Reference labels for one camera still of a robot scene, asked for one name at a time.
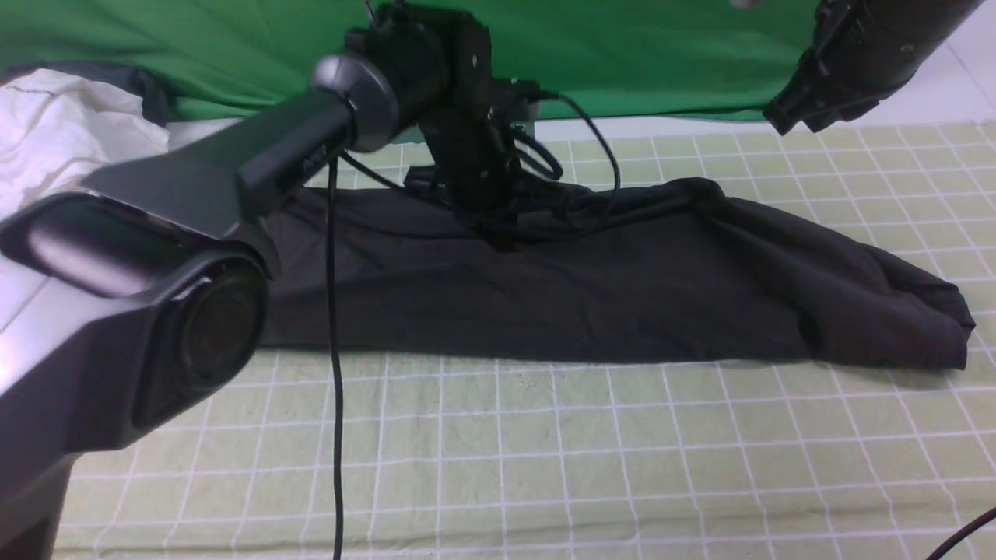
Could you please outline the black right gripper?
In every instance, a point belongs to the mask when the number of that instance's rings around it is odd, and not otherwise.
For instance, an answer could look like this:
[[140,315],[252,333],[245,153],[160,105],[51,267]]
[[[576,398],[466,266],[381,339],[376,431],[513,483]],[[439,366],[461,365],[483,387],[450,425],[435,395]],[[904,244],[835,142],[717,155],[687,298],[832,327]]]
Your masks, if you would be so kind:
[[763,110],[780,135],[850,123],[900,91],[980,1],[822,1],[812,46]]

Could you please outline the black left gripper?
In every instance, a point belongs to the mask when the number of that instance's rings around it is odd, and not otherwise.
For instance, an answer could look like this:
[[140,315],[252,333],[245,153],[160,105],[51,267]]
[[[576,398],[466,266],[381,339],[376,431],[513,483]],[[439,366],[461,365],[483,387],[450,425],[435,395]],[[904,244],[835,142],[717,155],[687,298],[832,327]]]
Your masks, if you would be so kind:
[[356,129],[354,153],[370,153],[416,127],[433,167],[414,173],[408,196],[448,209],[477,234],[517,231],[523,171],[511,127],[491,116],[507,86],[494,78],[487,25],[469,11],[412,3],[366,4],[348,53],[385,79],[385,132]]

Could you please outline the gray left robot arm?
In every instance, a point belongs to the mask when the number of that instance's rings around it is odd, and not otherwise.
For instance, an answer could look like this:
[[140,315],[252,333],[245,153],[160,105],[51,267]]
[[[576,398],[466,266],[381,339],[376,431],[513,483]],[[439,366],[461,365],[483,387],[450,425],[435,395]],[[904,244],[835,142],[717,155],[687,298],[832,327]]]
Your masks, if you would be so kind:
[[49,559],[72,465],[120,450],[252,358],[281,271],[265,222],[343,152],[419,127],[444,200],[508,220],[489,29],[402,1],[306,91],[167,155],[111,164],[2,223],[2,557]]

